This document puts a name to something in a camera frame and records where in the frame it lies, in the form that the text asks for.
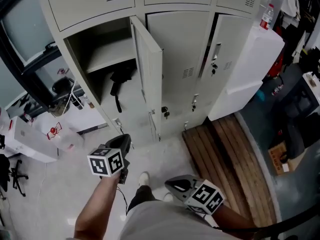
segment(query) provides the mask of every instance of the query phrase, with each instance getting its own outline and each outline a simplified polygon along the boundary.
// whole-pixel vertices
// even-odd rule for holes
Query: person's right arm
[[[221,205],[212,215],[215,222],[223,229],[250,229],[257,226],[250,220],[242,217],[225,205]],[[225,232],[236,238],[250,240],[253,238],[253,232]]]

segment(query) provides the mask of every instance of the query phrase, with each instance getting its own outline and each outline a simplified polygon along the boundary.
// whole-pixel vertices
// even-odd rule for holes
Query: shoe
[[[149,186],[149,179],[149,173],[147,171],[144,171],[139,177],[139,188],[141,186]]]
[[[164,198],[163,198],[163,201],[166,202],[166,203],[173,203],[174,202],[174,196],[170,192],[166,193]]]

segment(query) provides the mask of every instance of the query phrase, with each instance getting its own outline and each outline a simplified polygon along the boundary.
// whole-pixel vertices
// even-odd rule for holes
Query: bottle label
[[[269,27],[270,27],[271,21],[272,21],[272,18],[270,18],[269,15],[263,14],[262,20],[261,20],[261,23],[260,23],[260,26],[261,26],[262,28],[268,30]]]

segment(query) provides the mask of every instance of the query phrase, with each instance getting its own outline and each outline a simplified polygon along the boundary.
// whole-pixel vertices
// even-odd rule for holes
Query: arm
[[[256,228],[257,226],[251,221],[248,220],[232,209],[221,205],[212,215],[215,222],[220,228],[223,229],[250,229]],[[250,240],[253,238],[253,232],[226,232],[236,238],[243,240]]]
[[[111,208],[116,196],[120,174],[103,177],[78,216],[74,238],[102,240],[107,230]]]

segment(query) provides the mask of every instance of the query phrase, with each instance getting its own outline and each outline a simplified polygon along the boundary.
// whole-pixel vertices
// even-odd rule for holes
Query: wooden plank
[[[208,136],[209,138],[209,141],[211,143],[211,146],[213,147],[213,150],[215,151],[215,154],[220,162],[220,165],[223,169],[223,172],[229,182],[229,185],[232,189],[232,192],[233,192],[233,195],[235,196],[235,200],[236,200],[236,203],[237,203],[237,206],[239,208],[239,211],[240,211],[240,215],[247,218],[248,220],[251,220],[253,221],[252,219],[252,215],[250,213],[250,210],[249,210],[249,205],[248,205],[248,202],[247,202],[247,199],[245,197],[245,194],[244,192],[242,191],[242,187],[239,183],[237,183],[236,179],[235,179],[235,176],[234,174],[230,171],[230,169],[228,168],[228,166],[226,165],[209,129],[206,127],[204,129],[206,135]]]
[[[218,159],[213,147],[211,146],[209,138],[208,138],[207,134],[205,133],[205,128],[206,128],[205,126],[198,126],[198,127],[196,127],[196,131],[198,132],[198,134],[203,142],[203,145],[204,145],[204,147],[205,147],[205,149],[206,149],[206,151],[212,161],[212,165],[214,166],[215,171],[217,172],[217,175],[221,181],[221,184],[222,184],[222,187],[224,190],[224,194],[230,204],[230,208],[232,210],[234,210],[236,213],[240,214],[240,210],[239,210],[238,204],[236,202],[236,198],[234,196],[234,193],[231,190],[228,179],[225,175],[224,170],[222,169],[222,166],[219,162],[219,159]]]
[[[260,200],[259,192],[257,192],[257,186],[255,184],[255,181],[254,181],[254,179],[252,179],[252,174],[250,172],[250,168],[248,167],[246,160],[243,158],[243,155],[240,151],[240,147],[239,147],[235,137],[233,136],[233,133],[231,132],[230,128],[228,127],[226,119],[220,118],[219,122],[221,124],[221,127],[222,127],[225,135],[227,136],[227,138],[233,148],[233,151],[234,151],[236,158],[239,161],[239,164],[243,170],[243,174],[246,178],[246,181],[248,182],[248,186],[249,186],[250,191],[253,196],[253,201],[255,202],[255,206],[257,208],[257,212],[260,217],[261,226],[265,227],[265,226],[267,226],[267,219],[265,216],[264,207],[263,207],[262,202]]]
[[[205,145],[203,144],[197,130],[195,128],[191,128],[187,131],[187,133],[190,133],[190,135],[192,136],[192,138],[195,142],[197,149],[199,150],[199,153],[202,157],[202,160],[205,164],[205,167],[210,175],[211,182],[224,192],[224,188],[221,184],[220,178],[215,170],[214,165],[212,164],[212,161],[211,161],[211,159],[208,155],[208,152],[205,148]]]
[[[258,209],[257,209],[257,206],[256,206],[256,203],[255,203],[255,200],[254,200],[254,197],[252,195],[252,192],[251,192],[251,189],[249,187],[249,184],[248,184],[248,181],[247,181],[247,178],[245,177],[245,174],[244,174],[244,171],[240,165],[240,162],[220,124],[220,122],[218,120],[216,121],[213,121],[212,122],[216,132],[218,133],[229,157],[231,158],[231,161],[232,161],[232,164],[233,164],[233,167],[236,171],[236,174],[238,176],[238,179],[240,181],[240,184],[241,184],[241,187],[243,189],[243,192],[244,192],[244,195],[245,195],[245,198],[249,204],[249,209],[250,209],[250,212],[251,212],[251,215],[252,215],[252,219],[253,219],[253,222],[258,226],[258,227],[261,227],[262,226],[262,222],[261,222],[261,219],[260,219],[260,216],[258,214]]]
[[[242,127],[238,123],[236,117],[234,115],[232,115],[231,118],[232,118],[232,120],[234,122],[236,122],[235,123],[235,128],[236,128],[236,130],[238,132],[238,135],[240,136],[240,138],[241,138],[246,150],[248,151],[248,153],[249,153],[249,155],[251,157],[251,160],[253,162],[253,166],[256,168],[256,173],[257,173],[258,177],[261,179],[263,191],[264,191],[264,194],[266,196],[268,207],[269,207],[269,211],[270,211],[271,220],[272,220],[272,223],[275,224],[275,223],[277,223],[277,217],[276,217],[274,204],[273,204],[273,201],[271,199],[270,191],[269,191],[268,185],[266,183],[264,174],[263,174],[263,172],[261,170],[261,167],[260,167],[260,165],[258,163],[258,160],[256,158],[255,152],[253,151],[252,146],[251,146],[249,140],[247,139],[247,136],[244,133]]]
[[[189,150],[190,155],[193,157],[196,166],[199,169],[198,173],[200,174],[200,177],[211,182],[209,172],[206,168],[204,161],[201,158],[201,155],[199,153],[194,139],[189,133],[185,131],[182,133],[182,137],[184,139],[187,149]]]
[[[269,206],[268,206],[268,201],[267,201],[267,194],[264,191],[263,188],[263,184],[266,184],[266,182],[264,181],[264,179],[261,179],[258,176],[257,173],[257,169],[249,155],[249,152],[246,149],[245,144],[243,143],[241,137],[239,136],[239,132],[236,129],[236,124],[238,124],[237,121],[234,121],[233,118],[231,116],[226,116],[225,121],[230,129],[230,131],[232,132],[233,137],[235,138],[238,147],[239,147],[239,151],[242,154],[242,158],[244,158],[247,167],[249,169],[249,172],[251,174],[251,179],[254,182],[254,185],[256,186],[256,192],[258,193],[259,197],[260,197],[260,201],[263,207],[263,211],[265,214],[265,218],[266,218],[266,225],[264,226],[270,226],[273,224],[272,222],[272,218],[271,218],[271,214],[270,214],[270,210],[269,210]]]

